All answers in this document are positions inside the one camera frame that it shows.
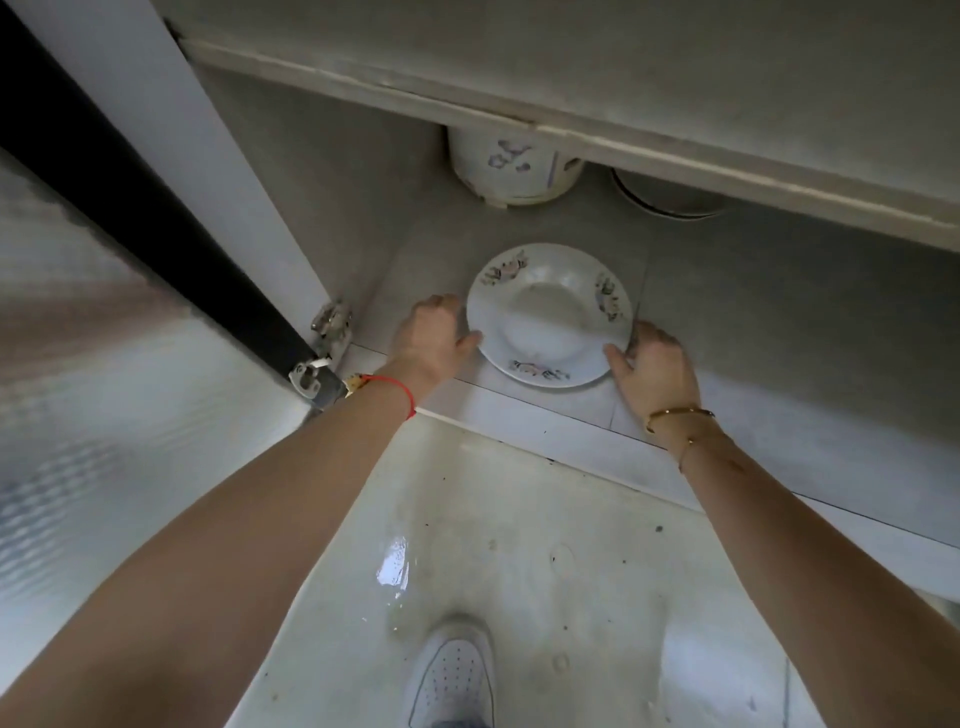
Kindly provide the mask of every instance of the forearm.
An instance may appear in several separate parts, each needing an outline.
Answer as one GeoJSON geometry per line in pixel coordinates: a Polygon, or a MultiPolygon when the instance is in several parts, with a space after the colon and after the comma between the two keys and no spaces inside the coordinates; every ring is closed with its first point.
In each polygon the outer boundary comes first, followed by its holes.
{"type": "Polygon", "coordinates": [[[409,406],[371,382],[201,498],[91,596],[0,722],[223,725],[409,406]]]}
{"type": "Polygon", "coordinates": [[[712,420],[669,419],[658,433],[827,724],[956,723],[956,630],[712,420]]]}

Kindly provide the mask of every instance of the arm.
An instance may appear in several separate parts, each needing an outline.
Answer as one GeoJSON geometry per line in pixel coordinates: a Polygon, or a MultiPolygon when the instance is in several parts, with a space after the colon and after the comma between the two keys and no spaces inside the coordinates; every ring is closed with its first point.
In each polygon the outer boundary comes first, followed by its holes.
{"type": "MultiPolygon", "coordinates": [[[[453,376],[479,340],[456,340],[458,307],[418,304],[380,374],[417,401],[453,376]]],[[[223,726],[409,408],[372,381],[198,500],[66,623],[0,699],[0,725],[223,726]]]]}
{"type": "MultiPolygon", "coordinates": [[[[684,350],[638,324],[636,369],[607,346],[642,421],[700,406],[684,350]]],[[[960,632],[698,414],[656,418],[747,594],[830,728],[960,725],[960,632]]]]}

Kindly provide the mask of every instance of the white plate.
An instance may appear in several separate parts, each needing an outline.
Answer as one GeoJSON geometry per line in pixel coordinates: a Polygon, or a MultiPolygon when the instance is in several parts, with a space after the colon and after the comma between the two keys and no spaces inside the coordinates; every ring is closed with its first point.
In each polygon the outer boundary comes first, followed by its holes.
{"type": "Polygon", "coordinates": [[[540,387],[576,387],[610,368],[603,345],[630,341],[633,309],[623,284],[591,255],[532,243],[501,253],[467,296],[480,351],[506,375],[540,387]]]}

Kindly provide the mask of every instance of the cabinet hinge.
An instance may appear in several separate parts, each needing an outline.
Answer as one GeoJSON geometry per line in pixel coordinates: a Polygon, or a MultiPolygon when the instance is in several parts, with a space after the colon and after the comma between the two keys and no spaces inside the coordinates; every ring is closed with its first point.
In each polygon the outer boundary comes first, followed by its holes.
{"type": "Polygon", "coordinates": [[[317,409],[327,409],[347,393],[347,386],[333,369],[349,346],[352,319],[346,303],[335,301],[325,305],[310,324],[319,335],[314,345],[316,358],[302,361],[288,375],[298,394],[317,409]]]}

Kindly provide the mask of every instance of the white shoe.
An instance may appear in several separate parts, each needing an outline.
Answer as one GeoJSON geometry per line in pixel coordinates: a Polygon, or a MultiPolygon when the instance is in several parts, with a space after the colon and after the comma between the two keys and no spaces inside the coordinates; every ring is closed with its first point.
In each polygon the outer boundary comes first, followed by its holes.
{"type": "Polygon", "coordinates": [[[487,628],[470,617],[445,619],[430,633],[403,695],[405,728],[437,723],[493,725],[493,651],[487,628]]]}

